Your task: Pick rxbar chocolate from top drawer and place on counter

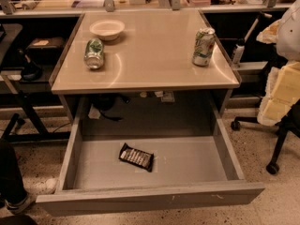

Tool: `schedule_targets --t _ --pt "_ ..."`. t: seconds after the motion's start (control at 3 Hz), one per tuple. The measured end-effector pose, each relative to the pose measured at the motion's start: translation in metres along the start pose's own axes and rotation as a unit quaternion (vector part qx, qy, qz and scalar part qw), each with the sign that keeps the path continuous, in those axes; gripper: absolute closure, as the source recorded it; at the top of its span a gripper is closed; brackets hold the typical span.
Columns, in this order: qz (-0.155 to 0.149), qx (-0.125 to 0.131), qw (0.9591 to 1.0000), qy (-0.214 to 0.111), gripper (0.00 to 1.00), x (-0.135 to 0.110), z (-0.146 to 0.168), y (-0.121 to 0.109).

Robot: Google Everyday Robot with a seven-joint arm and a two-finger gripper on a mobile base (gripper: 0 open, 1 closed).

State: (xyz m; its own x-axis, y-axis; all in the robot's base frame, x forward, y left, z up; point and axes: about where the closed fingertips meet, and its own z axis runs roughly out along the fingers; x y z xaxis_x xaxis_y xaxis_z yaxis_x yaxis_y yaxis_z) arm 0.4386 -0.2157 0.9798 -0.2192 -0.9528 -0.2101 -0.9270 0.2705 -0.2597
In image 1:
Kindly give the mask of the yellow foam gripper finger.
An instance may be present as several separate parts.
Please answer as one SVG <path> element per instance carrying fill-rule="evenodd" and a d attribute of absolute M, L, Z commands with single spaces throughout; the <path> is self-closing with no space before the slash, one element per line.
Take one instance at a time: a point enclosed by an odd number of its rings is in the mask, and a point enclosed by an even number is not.
<path fill-rule="evenodd" d="M 278 123 L 300 99 L 300 63 L 289 61 L 282 68 L 272 67 L 257 120 L 265 126 Z"/>

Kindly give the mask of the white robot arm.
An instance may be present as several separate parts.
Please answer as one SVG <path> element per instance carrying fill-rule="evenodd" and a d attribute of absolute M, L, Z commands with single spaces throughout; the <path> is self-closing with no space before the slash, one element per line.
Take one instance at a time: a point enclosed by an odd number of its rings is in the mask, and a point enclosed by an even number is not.
<path fill-rule="evenodd" d="M 300 99 L 300 0 L 296 0 L 278 22 L 259 35 L 259 41 L 274 34 L 277 54 L 288 60 L 282 68 L 272 67 L 265 86 L 257 120 L 265 126 L 278 123 Z"/>

